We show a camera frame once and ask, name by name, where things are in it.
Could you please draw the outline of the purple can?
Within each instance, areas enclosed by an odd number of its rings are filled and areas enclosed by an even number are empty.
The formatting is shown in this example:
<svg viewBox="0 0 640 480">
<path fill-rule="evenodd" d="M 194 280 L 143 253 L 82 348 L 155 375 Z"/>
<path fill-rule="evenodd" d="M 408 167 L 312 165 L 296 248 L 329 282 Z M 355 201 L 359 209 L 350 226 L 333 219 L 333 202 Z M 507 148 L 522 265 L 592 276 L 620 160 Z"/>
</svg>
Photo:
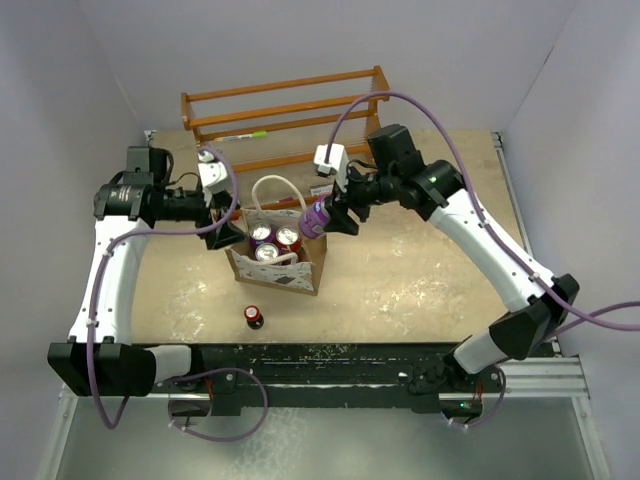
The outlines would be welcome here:
<svg viewBox="0 0 640 480">
<path fill-rule="evenodd" d="M 252 249 L 265 243 L 272 243 L 275 238 L 274 227 L 266 221 L 258 221 L 249 226 L 249 242 Z"/>
<path fill-rule="evenodd" d="M 254 257 L 260 264 L 278 265 L 280 249 L 273 243 L 262 243 L 255 248 Z"/>
<path fill-rule="evenodd" d="M 330 220 L 325 205 L 327 198 L 327 195 L 319 197 L 299 219 L 299 230 L 308 239 L 320 238 L 325 234 L 325 226 Z"/>
</svg>

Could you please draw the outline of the canvas tote bag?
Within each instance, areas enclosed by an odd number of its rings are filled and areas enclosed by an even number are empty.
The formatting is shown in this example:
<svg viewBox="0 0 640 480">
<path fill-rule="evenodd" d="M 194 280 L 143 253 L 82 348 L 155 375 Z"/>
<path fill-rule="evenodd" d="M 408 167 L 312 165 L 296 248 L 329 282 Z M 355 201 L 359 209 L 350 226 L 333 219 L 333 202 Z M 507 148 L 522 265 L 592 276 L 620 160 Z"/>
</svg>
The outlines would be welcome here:
<svg viewBox="0 0 640 480">
<path fill-rule="evenodd" d="M 293 209 L 268 210 L 258 199 L 260 187 L 277 181 L 294 194 Z M 308 205 L 297 187 L 278 175 L 259 178 L 251 190 L 253 207 L 241 210 L 246 239 L 226 249 L 227 260 L 241 283 L 316 296 L 319 292 L 327 241 L 302 232 L 300 221 Z"/>
</svg>

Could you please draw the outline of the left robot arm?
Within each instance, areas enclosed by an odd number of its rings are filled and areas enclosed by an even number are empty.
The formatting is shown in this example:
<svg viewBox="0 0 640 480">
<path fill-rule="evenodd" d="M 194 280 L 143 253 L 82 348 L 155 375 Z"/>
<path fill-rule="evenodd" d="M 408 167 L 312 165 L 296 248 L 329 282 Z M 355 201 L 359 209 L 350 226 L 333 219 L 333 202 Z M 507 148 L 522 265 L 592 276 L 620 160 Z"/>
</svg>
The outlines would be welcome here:
<svg viewBox="0 0 640 480">
<path fill-rule="evenodd" d="M 132 343 L 132 309 L 141 261 L 162 221 L 191 222 L 191 234 L 208 249 L 226 246 L 238 205 L 237 178 L 215 149 L 197 151 L 199 183 L 194 190 L 170 181 L 174 161 L 162 148 L 128 149 L 126 168 L 94 196 L 95 243 L 86 291 L 66 341 L 50 345 L 47 361 L 76 395 L 142 397 L 171 379 L 184 392 L 202 387 L 204 365 L 191 347 Z"/>
</svg>

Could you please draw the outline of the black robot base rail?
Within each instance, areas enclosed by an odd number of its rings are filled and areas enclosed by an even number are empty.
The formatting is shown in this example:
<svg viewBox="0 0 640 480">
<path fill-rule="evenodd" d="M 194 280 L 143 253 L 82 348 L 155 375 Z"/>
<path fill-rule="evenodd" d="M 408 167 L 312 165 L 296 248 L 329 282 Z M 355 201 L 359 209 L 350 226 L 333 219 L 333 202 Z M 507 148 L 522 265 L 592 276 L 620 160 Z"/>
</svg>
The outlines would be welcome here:
<svg viewBox="0 0 640 480">
<path fill-rule="evenodd" d="M 154 387 L 156 394 L 208 399 L 214 416 L 244 407 L 409 409 L 437 413 L 469 400 L 479 412 L 480 394 L 499 393 L 503 376 L 490 366 L 476 375 L 455 372 L 450 343 L 217 343 L 195 344 L 190 372 L 212 371 Z"/>
</svg>

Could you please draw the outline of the red cola can front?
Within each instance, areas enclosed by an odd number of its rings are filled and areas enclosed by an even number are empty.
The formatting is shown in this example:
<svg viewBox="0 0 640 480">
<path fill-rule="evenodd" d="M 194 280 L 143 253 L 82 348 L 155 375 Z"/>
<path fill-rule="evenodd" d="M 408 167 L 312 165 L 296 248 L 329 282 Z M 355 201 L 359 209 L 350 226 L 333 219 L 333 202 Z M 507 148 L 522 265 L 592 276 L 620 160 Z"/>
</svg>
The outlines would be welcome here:
<svg viewBox="0 0 640 480">
<path fill-rule="evenodd" d="M 281 256 L 285 259 L 281 261 L 282 265 L 297 263 L 301 257 L 301 237 L 296 228 L 290 226 L 281 226 L 276 231 L 275 244 L 279 248 Z"/>
</svg>

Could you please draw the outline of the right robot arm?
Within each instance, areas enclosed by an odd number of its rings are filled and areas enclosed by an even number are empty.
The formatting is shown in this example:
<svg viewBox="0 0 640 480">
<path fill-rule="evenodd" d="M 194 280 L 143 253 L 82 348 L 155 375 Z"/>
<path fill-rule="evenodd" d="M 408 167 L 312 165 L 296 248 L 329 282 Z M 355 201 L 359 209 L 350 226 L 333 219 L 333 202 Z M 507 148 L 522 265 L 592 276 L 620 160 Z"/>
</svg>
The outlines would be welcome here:
<svg viewBox="0 0 640 480">
<path fill-rule="evenodd" d="M 569 274 L 555 275 L 494 225 L 482 205 L 473 205 L 461 173 L 451 163 L 425 163 L 406 127 L 383 127 L 369 136 L 368 144 L 374 170 L 367 174 L 350 167 L 342 145 L 316 149 L 317 174 L 335 178 L 324 201 L 325 231 L 357 235 L 372 206 L 396 202 L 453 240 L 489 280 L 507 311 L 446 356 L 444 376 L 452 389 L 467 391 L 485 368 L 527 358 L 564 323 L 578 282 Z"/>
</svg>

